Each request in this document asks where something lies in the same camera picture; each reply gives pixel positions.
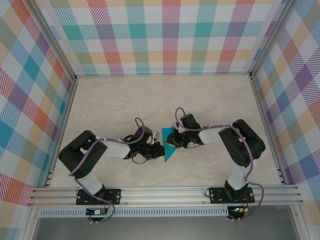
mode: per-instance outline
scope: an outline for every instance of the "checkered backdrop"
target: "checkered backdrop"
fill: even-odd
[[[285,173],[320,239],[320,0],[300,0],[256,83]]]
[[[281,0],[281,3],[280,3],[278,9],[276,10],[276,12],[275,12],[275,14],[273,16],[273,19],[272,19],[267,31],[265,32],[265,34],[263,36],[263,39],[262,39],[262,41],[260,43],[260,46],[259,46],[258,50],[256,51],[256,53],[254,55],[253,61],[251,62],[251,65],[250,65],[249,70],[248,70],[249,72],[252,72],[252,70],[253,70],[256,62],[257,62],[257,59],[260,56],[261,51],[264,49],[264,47],[265,47],[265,45],[266,45],[266,43],[267,43],[267,41],[268,41],[268,39],[270,37],[270,34],[274,30],[274,27],[275,27],[275,24],[276,24],[277,20],[279,19],[279,17],[281,16],[282,11],[284,10],[284,7],[285,7],[287,1],[288,0]]]
[[[85,75],[248,72],[281,12],[272,7],[284,2],[37,0]]]
[[[0,239],[45,177],[71,81],[22,0],[0,0]]]

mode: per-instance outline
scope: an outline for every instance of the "plaid wall panel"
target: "plaid wall panel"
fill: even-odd
[[[320,239],[320,1],[300,0],[257,74],[274,140]]]
[[[22,0],[0,0],[0,239],[45,177],[71,81]]]
[[[268,41],[268,39],[270,37],[270,34],[274,30],[274,26],[275,26],[277,20],[279,19],[279,17],[281,16],[282,11],[285,8],[285,5],[286,5],[287,1],[288,0],[281,0],[281,3],[280,3],[278,9],[275,12],[275,15],[273,16],[273,19],[272,19],[267,31],[265,32],[265,34],[263,36],[263,39],[262,39],[262,41],[260,43],[260,46],[259,46],[258,50],[256,51],[256,53],[254,55],[253,61],[252,61],[251,65],[250,65],[250,67],[249,67],[249,72],[252,72],[252,70],[253,70],[256,62],[257,62],[257,59],[260,56],[260,53],[261,53],[262,49],[264,49],[264,47],[265,47],[265,45],[266,45],[266,43],[267,43],[267,41]]]
[[[37,2],[77,73],[123,75],[247,72],[280,1]]]

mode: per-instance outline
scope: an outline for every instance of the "metal rail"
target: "metal rail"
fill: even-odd
[[[235,203],[210,204],[205,191],[210,186],[191,187],[121,187],[121,207],[196,207],[196,206],[236,206]],[[251,186],[255,203],[261,199],[261,189]],[[265,185],[262,204],[269,206],[300,205],[303,204],[302,196],[296,185]],[[76,187],[65,188],[35,188],[29,201],[29,206],[34,208],[83,208],[76,205]]]
[[[68,118],[69,118],[69,115],[71,112],[72,103],[73,103],[75,95],[76,95],[77,86],[78,86],[77,82],[72,82],[69,100],[68,100],[68,103],[66,104],[61,127],[58,130],[56,144],[54,146],[52,157],[49,161],[49,167],[45,173],[46,177],[43,178],[43,181],[41,182],[41,186],[46,187],[47,185],[49,185],[51,183],[51,180],[50,180],[50,182],[47,182],[47,180],[52,179],[52,177],[53,177],[53,170],[56,167],[56,163],[57,163],[58,155],[59,155],[59,150],[60,150],[60,147],[62,144],[62,140],[64,138],[65,130],[66,130],[67,123],[68,123]]]
[[[249,75],[246,71],[233,71],[233,72],[211,72],[211,73],[146,73],[146,74],[126,74],[126,75],[107,75],[107,74],[101,74],[101,75],[85,75],[85,74],[79,74],[77,75],[78,79],[81,78],[117,78],[117,77],[168,77],[168,76],[239,76],[239,75]]]
[[[259,72],[263,64],[265,63],[265,60],[267,59],[272,47],[278,40],[282,30],[284,29],[289,17],[291,16],[291,13],[295,9],[296,5],[298,4],[299,0],[288,0],[282,10],[282,13],[279,17],[279,19],[276,21],[272,32],[264,45],[253,69],[252,69],[252,76],[253,78],[256,76],[256,74]]]
[[[276,167],[280,169],[282,180],[284,181],[284,183],[285,184],[289,184],[289,180],[288,180],[288,177],[286,175],[285,167],[284,167],[282,161],[280,160],[280,155],[279,155],[279,152],[278,152],[278,149],[277,149],[277,145],[276,145],[276,142],[275,142],[275,140],[273,138],[271,127],[270,127],[270,124],[268,122],[267,114],[264,111],[264,108],[263,108],[263,105],[262,105],[262,99],[261,99],[261,97],[259,95],[259,91],[257,89],[256,82],[251,76],[249,76],[249,80],[250,80],[250,84],[251,84],[251,87],[252,87],[253,95],[254,95],[254,98],[255,98],[255,101],[256,101],[256,105],[257,105],[259,113],[260,113],[262,124],[263,124],[264,130],[265,130],[265,133],[266,133],[266,138],[268,139],[268,143],[270,145],[270,149],[271,149],[271,153],[272,153],[272,156],[273,156],[273,159],[274,159],[274,163],[275,163]]]
[[[26,7],[29,9],[32,17],[38,24],[41,32],[45,36],[46,40],[48,41],[50,47],[54,51],[56,57],[58,58],[59,62],[61,63],[63,69],[65,70],[66,74],[73,82],[76,81],[76,73],[72,69],[64,51],[60,47],[58,40],[56,39],[54,33],[52,32],[50,26],[48,25],[45,17],[43,16],[41,10],[39,9],[38,5],[35,3],[35,0],[23,0]]]

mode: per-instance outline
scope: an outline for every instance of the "black mounting plate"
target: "black mounting plate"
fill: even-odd
[[[210,197],[211,204],[246,204],[247,200],[243,196],[246,196],[248,198],[249,204],[253,204],[255,202],[255,196],[253,195],[254,192],[251,187],[246,187],[243,195],[235,201],[231,201],[226,195],[225,187],[210,187],[208,191],[208,196]]]
[[[114,205],[120,204],[121,189],[106,189],[104,192],[104,200],[107,200]],[[79,189],[77,192],[76,205],[104,205],[103,201],[97,200],[88,195],[83,189]]]

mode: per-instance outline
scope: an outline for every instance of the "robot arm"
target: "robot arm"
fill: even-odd
[[[148,127],[139,127],[134,135],[128,135],[120,141],[105,139],[99,141],[91,149],[83,164],[73,174],[74,178],[92,195],[104,199],[105,187],[99,181],[93,168],[98,160],[103,157],[117,157],[120,159],[131,159],[137,154],[141,154],[146,160],[156,159],[166,154],[165,148],[157,141],[159,133],[152,132]],[[59,153],[58,158],[72,172],[79,165],[85,153],[99,137],[91,131],[86,130],[76,139],[68,144]]]
[[[190,142],[198,145],[210,144],[222,140],[234,165],[231,175],[225,182],[224,193],[232,202],[236,202],[244,194],[248,186],[246,176],[250,171],[250,156],[245,144],[232,127],[201,128],[192,114],[186,114],[180,118],[183,127],[189,130],[183,131],[178,123],[177,128],[170,134],[166,143],[176,148],[188,148]],[[235,121],[232,126],[240,132],[249,146],[252,158],[260,158],[266,149],[261,138],[242,119]]]

